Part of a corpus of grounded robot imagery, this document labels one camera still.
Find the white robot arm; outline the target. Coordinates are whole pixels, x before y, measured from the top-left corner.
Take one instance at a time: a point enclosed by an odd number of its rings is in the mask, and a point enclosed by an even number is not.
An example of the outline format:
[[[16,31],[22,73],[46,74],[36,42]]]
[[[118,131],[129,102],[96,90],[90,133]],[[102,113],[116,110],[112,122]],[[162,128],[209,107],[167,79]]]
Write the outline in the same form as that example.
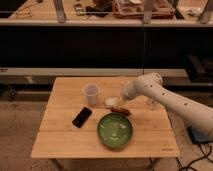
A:
[[[149,97],[178,114],[195,129],[213,140],[213,108],[165,89],[159,73],[138,76],[121,89],[121,98],[127,102],[140,95]]]

